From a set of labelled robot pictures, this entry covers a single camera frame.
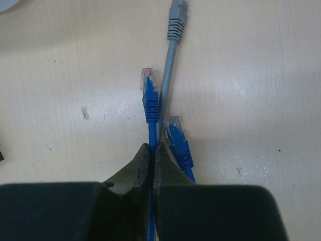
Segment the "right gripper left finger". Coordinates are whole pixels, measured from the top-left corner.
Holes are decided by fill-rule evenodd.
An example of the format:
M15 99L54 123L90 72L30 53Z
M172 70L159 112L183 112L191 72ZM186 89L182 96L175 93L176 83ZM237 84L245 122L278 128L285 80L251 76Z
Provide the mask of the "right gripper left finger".
M104 182L1 186L1 240L146 240L149 148Z

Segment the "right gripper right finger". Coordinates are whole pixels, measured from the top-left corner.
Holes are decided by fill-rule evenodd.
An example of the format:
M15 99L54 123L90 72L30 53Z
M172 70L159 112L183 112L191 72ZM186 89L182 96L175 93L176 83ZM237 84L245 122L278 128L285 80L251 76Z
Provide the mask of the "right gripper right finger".
M153 194L160 240L288 240L267 189L194 183L165 144L156 150Z

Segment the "black network switch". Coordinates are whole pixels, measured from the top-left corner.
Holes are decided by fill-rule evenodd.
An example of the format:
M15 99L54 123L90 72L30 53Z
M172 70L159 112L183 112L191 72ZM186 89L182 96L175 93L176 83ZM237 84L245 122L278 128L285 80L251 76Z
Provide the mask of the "black network switch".
M0 161L3 161L5 158L3 156L3 154L0 152Z

